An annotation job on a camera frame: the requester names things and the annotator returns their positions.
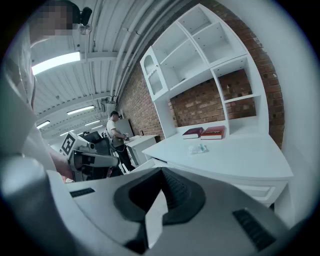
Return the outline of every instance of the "metal ceiling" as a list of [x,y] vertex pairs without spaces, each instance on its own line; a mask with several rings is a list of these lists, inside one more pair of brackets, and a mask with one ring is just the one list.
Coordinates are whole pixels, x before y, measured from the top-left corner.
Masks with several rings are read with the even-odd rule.
[[[164,12],[172,10],[173,5],[188,2],[171,0],[73,0],[80,10],[84,7],[92,9],[89,23],[92,31],[89,35],[80,35],[75,30],[72,35],[56,36],[47,41],[36,44],[31,49],[32,65],[36,65],[51,58],[80,51],[81,61],[67,63],[37,74],[36,95],[34,111],[38,116],[37,125],[49,120],[50,124],[41,128],[45,139],[59,137],[67,131],[75,133],[88,131],[85,124],[101,120],[105,124],[108,115],[116,107],[114,103],[107,103],[117,98],[114,86],[111,98],[112,79],[118,52],[121,50],[128,28],[135,17],[141,13],[146,4],[147,8],[130,36],[124,53],[120,58],[120,66],[130,48],[136,31],[148,17],[145,30],[152,25],[159,16],[165,17]],[[142,40],[148,41],[150,37],[141,36],[129,54],[129,60],[136,52]],[[122,71],[117,72],[116,81],[123,76]],[[68,111],[94,105],[95,109],[67,115]]]

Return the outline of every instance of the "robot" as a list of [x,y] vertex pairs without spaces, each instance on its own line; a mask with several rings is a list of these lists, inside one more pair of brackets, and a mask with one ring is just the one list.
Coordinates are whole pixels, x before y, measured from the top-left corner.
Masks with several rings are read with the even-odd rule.
[[75,182],[93,180],[95,168],[117,167],[120,160],[111,155],[98,154],[95,144],[69,131],[62,143],[62,154],[67,157]]

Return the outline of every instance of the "white desk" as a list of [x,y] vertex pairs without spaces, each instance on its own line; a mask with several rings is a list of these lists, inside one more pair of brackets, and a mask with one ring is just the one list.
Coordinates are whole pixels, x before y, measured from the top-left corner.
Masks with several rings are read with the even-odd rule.
[[[190,145],[203,144],[209,152],[190,155]],[[269,135],[227,137],[222,140],[183,139],[177,133],[143,150],[169,167],[233,184],[265,205],[274,203],[291,169]]]
[[136,166],[140,166],[147,161],[145,154],[142,153],[143,150],[156,144],[155,135],[145,135],[145,136],[134,136],[131,137],[129,141],[125,141],[125,145],[128,148],[128,153],[131,155]]

